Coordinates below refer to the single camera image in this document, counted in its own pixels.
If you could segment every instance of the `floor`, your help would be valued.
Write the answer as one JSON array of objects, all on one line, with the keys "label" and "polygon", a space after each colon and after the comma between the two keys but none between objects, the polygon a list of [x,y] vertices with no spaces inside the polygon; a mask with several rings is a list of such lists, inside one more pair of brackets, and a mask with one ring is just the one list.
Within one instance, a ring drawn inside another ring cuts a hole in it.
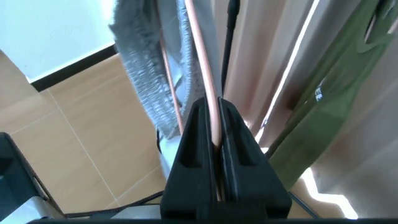
[{"label": "floor", "polygon": [[[163,190],[155,130],[118,55],[40,93],[0,52],[0,131],[65,213],[113,208]],[[290,218],[310,218],[293,204]]]}]

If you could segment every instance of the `gray towel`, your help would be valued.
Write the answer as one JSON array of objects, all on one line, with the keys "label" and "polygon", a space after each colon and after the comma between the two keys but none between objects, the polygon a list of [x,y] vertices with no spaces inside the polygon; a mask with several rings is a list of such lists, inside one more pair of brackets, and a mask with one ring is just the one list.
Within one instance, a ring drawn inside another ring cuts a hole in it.
[{"label": "gray towel", "polygon": [[[169,60],[174,62],[171,62],[172,76],[185,125],[193,102],[205,95],[200,66],[184,0],[160,0],[158,6],[166,50]],[[178,125],[160,52],[160,27],[154,10],[154,1],[119,0],[114,8],[114,24],[109,27],[148,117],[162,138],[171,139],[179,135]],[[195,1],[195,10],[216,92],[221,96],[218,44],[209,1]]]}]

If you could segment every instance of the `olive green fabric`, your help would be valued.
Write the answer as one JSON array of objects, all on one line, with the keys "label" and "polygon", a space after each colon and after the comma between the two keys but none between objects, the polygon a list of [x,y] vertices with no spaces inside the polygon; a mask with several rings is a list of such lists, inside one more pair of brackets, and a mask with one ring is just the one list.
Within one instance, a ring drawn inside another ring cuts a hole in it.
[{"label": "olive green fabric", "polygon": [[395,1],[362,0],[312,71],[293,115],[269,148],[269,162],[286,189],[342,127],[362,82],[394,38],[387,31],[397,15]]}]

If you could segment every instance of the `sunlight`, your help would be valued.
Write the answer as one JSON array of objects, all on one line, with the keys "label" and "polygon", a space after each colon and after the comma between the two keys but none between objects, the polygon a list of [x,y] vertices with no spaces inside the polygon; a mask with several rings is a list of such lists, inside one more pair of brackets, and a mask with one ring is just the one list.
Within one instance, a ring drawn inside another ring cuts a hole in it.
[{"label": "sunlight", "polygon": [[349,203],[348,199],[344,195],[333,195],[333,194],[320,194],[318,193],[317,184],[313,178],[311,168],[308,168],[301,178],[305,182],[305,186],[312,198],[318,200],[319,202],[327,202],[337,204],[341,211],[344,213],[346,218],[358,219],[358,214],[355,212],[354,208]]}]

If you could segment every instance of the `white wall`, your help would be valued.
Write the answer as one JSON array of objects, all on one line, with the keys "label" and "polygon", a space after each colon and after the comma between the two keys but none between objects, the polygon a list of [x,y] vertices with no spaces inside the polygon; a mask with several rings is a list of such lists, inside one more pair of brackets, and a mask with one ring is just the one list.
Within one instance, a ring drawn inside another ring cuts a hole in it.
[{"label": "white wall", "polygon": [[34,82],[113,44],[113,0],[1,0],[0,49]]}]

